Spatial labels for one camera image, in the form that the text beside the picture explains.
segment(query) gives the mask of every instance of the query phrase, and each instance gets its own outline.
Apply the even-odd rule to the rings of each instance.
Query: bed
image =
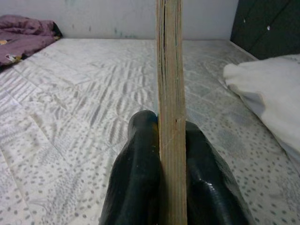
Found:
[[[130,117],[155,107],[152,40],[62,39],[0,73],[0,224],[96,225]],[[230,41],[184,41],[187,117],[229,164],[257,224],[300,223],[300,179],[225,86],[256,60]]]

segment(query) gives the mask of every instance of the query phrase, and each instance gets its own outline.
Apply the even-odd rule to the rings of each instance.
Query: mattress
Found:
[[[62,39],[0,73],[0,224],[96,225],[130,117],[155,107],[155,43]],[[185,41],[188,119],[229,164],[257,224],[300,224],[300,177],[226,89],[229,41]]]

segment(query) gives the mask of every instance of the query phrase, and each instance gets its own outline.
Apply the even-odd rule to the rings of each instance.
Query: purple bedding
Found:
[[[25,59],[62,37],[53,21],[0,16],[0,67]]]

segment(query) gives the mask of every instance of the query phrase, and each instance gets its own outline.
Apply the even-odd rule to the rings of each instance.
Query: patterned mattress cover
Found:
[[[228,41],[184,42],[188,119],[224,157],[257,224],[300,224],[300,177],[227,90]],[[96,225],[130,117],[154,109],[150,40],[62,39],[0,73],[0,224]]]

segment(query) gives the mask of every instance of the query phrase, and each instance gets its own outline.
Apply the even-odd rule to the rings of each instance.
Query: white pillow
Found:
[[[229,64],[223,75],[300,172],[300,54]]]

